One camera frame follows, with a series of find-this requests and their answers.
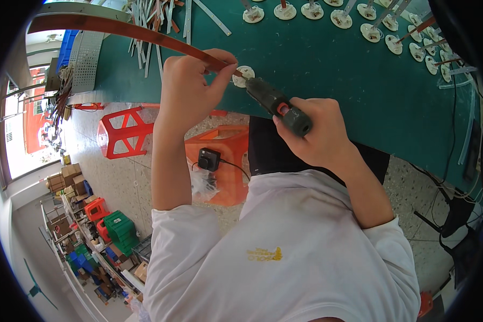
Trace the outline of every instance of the speckled floor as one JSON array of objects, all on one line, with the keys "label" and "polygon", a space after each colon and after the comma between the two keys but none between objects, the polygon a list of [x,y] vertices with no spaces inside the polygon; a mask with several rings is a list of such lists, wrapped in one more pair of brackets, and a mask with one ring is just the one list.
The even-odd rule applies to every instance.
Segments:
[{"label": "speckled floor", "polygon": [[[133,220],[143,238],[152,232],[150,217],[152,137],[149,135],[145,139],[144,149],[148,150],[146,155],[115,160],[104,158],[96,141],[98,122],[103,115],[136,106],[139,104],[110,103],[104,110],[96,112],[74,110],[70,120],[64,124],[64,128],[71,160],[80,164],[82,173],[94,193],[105,198],[109,209],[121,210]],[[157,109],[148,108],[143,109],[140,116],[145,123],[152,123],[157,113]],[[114,121],[113,126],[121,125],[121,119]],[[191,138],[221,124],[248,124],[248,122],[248,116],[237,113],[229,113],[225,118],[209,116],[191,129],[185,138]],[[122,144],[115,146],[116,152],[122,152],[125,149]],[[431,218],[430,207],[436,188],[429,178],[414,170],[408,162],[394,157],[390,158],[384,187],[390,197],[394,213],[399,216],[399,225],[412,246],[420,288],[423,291],[436,293],[449,276],[453,261],[438,244],[438,233],[413,215],[413,211],[417,210]],[[243,204],[233,207],[212,206],[218,214],[222,235],[236,225],[242,206]],[[435,222],[443,224],[448,210],[441,194],[438,194],[433,207]],[[449,238],[443,239],[444,243],[454,247],[466,233],[465,227],[460,228]]]}]

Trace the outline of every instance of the green workbench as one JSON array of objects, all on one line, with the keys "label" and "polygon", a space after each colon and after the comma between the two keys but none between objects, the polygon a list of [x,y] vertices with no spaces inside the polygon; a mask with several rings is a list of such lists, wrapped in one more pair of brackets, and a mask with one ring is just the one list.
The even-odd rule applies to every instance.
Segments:
[{"label": "green workbench", "polygon": [[[265,11],[256,24],[242,19],[243,6],[238,1],[204,0],[209,9],[232,31],[226,36],[196,5],[192,9],[192,45],[199,49],[222,48],[232,52],[240,65],[251,66],[262,77],[289,97],[331,97],[340,103],[349,138],[405,159],[441,177],[452,145],[453,88],[440,90],[440,71],[431,75],[424,62],[409,53],[408,37],[403,53],[388,50],[385,40],[366,41],[360,32],[362,23],[372,23],[352,10],[353,25],[340,29],[329,15],[335,8],[323,1],[320,20],[309,20],[300,13],[304,0],[290,0],[297,16],[282,21],[273,15],[277,0],[254,3]],[[374,4],[377,16],[384,8]],[[173,19],[182,29],[184,7],[176,6]],[[411,23],[398,18],[399,30],[389,31],[380,25],[384,35],[402,36]],[[180,34],[171,36],[183,41]],[[137,56],[127,53],[130,39],[110,35],[104,39],[98,61],[95,91],[76,94],[70,103],[147,102],[159,103],[161,78],[155,47],[152,48],[148,78],[138,69]],[[163,61],[174,55],[161,49]],[[440,61],[437,52],[435,60]],[[466,80],[456,76],[457,83]],[[463,180],[464,165],[458,159],[467,133],[469,112],[474,105],[479,118],[479,103],[471,84],[457,88],[456,145],[447,181],[462,190],[471,184]],[[217,109],[269,118],[244,89],[228,86]]]}]

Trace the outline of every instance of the white round base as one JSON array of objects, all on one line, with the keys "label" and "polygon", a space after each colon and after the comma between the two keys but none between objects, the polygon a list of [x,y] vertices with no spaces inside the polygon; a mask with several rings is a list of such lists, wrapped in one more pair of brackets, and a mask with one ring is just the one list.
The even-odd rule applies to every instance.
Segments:
[{"label": "white round base", "polygon": [[436,61],[433,59],[433,57],[431,57],[430,55],[427,55],[425,58],[425,62],[426,62],[427,70],[432,75],[436,75],[436,73],[438,72],[438,66],[435,66]]},{"label": "white round base", "polygon": [[[433,41],[429,40],[428,38],[424,38],[423,42],[424,42],[424,46],[428,46],[428,45],[431,45],[433,43]],[[427,51],[428,54],[434,56],[436,54],[435,48],[436,48],[436,46],[428,47],[428,48],[426,48],[426,51]]]},{"label": "white round base", "polygon": [[[415,26],[414,25],[409,25],[408,26],[408,32],[411,32],[413,29],[415,29]],[[422,36],[419,34],[419,32],[417,30],[415,30],[412,34],[411,34],[413,40],[415,40],[416,42],[422,42]]]},{"label": "white round base", "polygon": [[359,5],[356,6],[356,9],[358,12],[361,14],[361,16],[367,20],[375,20],[376,14],[375,14],[375,8],[374,6],[370,6],[370,8],[367,8],[367,5],[364,3],[360,3]]},{"label": "white round base", "polygon": [[[247,78],[256,77],[256,74],[254,73],[254,70],[251,67],[239,66],[237,70],[239,70],[243,74],[243,76]],[[245,88],[245,79],[243,77],[233,75],[233,83],[234,83],[234,86],[236,87]]]},{"label": "white round base", "polygon": [[446,83],[451,82],[451,75],[449,74],[449,67],[445,64],[440,66],[440,73],[442,74],[442,78],[445,80]]},{"label": "white round base", "polygon": [[351,16],[347,15],[344,17],[343,10],[333,10],[333,12],[331,12],[331,22],[338,28],[342,29],[349,29],[352,26]]},{"label": "white round base", "polygon": [[366,40],[374,43],[379,42],[380,40],[379,29],[376,28],[372,30],[371,24],[362,24],[360,26],[360,31],[361,31],[361,34],[363,35],[363,38],[365,38]]},{"label": "white round base", "polygon": [[399,22],[392,19],[390,14],[387,14],[385,19],[383,19],[383,25],[391,31],[397,31],[397,29],[399,29]]},{"label": "white round base", "polygon": [[248,22],[250,24],[255,24],[256,22],[261,21],[264,16],[265,16],[265,12],[263,11],[263,9],[259,8],[258,6],[254,6],[252,7],[251,15],[249,14],[248,10],[245,10],[243,12],[242,17],[245,22]]},{"label": "white round base", "polygon": [[425,52],[420,49],[419,45],[416,43],[410,42],[409,43],[409,52],[412,54],[414,60],[418,62],[422,62],[424,60]]},{"label": "white round base", "polygon": [[379,0],[379,2],[386,8],[392,3],[392,0]]},{"label": "white round base", "polygon": [[301,7],[301,12],[306,18],[312,19],[312,20],[318,20],[324,16],[324,10],[320,6],[320,4],[316,2],[315,2],[315,8],[311,11],[309,9],[309,3],[305,3]]},{"label": "white round base", "polygon": [[386,35],[385,37],[385,44],[390,49],[390,51],[396,55],[401,55],[402,54],[402,42],[396,44],[396,42],[399,40],[394,35]]},{"label": "white round base", "polygon": [[409,17],[409,20],[412,22],[412,24],[414,24],[415,26],[418,26],[422,23],[422,20],[420,20],[419,16],[417,16],[414,13],[410,12],[408,17]]},{"label": "white round base", "polygon": [[278,4],[274,8],[274,15],[281,20],[290,20],[297,15],[297,9],[289,3],[286,4],[286,8],[284,9],[281,7],[281,4]]},{"label": "white round base", "polygon": [[449,55],[442,49],[440,50],[440,59],[442,61],[449,60]]},{"label": "white round base", "polygon": [[343,5],[343,0],[324,0],[324,2],[333,7],[340,7]]}]

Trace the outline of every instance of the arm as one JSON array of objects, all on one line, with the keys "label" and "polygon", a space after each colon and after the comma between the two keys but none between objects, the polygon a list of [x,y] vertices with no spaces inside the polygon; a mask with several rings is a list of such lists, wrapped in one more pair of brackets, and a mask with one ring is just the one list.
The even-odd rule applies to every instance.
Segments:
[{"label": "arm", "polygon": [[290,102],[313,121],[313,129],[304,138],[298,138],[274,116],[277,132],[291,151],[307,164],[331,170],[345,182],[361,228],[391,221],[390,200],[358,149],[349,141],[338,102],[329,98],[303,100],[297,97]]},{"label": "arm", "polygon": [[190,56],[165,61],[152,150],[152,206],[157,210],[192,203],[184,135],[218,105],[237,66],[236,58],[224,50],[205,51],[230,63],[209,86],[204,79],[208,74],[204,62]]}]

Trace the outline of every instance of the perforated metal sheet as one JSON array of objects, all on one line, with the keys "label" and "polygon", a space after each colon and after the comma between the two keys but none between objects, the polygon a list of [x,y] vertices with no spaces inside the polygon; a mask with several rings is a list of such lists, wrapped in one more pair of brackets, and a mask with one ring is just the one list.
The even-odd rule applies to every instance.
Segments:
[{"label": "perforated metal sheet", "polygon": [[103,39],[103,32],[84,31],[78,48],[75,48],[75,45],[72,48],[70,61],[74,49],[77,50],[74,81],[71,88],[72,93],[89,92],[95,88],[98,56],[100,55]]}]

